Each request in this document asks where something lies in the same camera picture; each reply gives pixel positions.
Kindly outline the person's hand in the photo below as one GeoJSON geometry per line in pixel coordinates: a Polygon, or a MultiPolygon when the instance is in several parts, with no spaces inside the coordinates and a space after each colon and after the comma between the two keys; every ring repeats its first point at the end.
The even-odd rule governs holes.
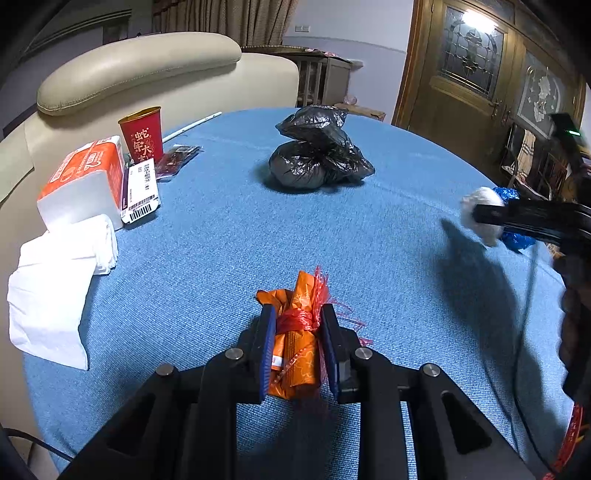
{"type": "Polygon", "coordinates": [[[590,308],[590,274],[586,272],[583,260],[574,255],[555,258],[553,267],[565,285],[561,298],[563,319],[558,352],[560,360],[570,370],[583,329],[583,308],[590,308]]]}

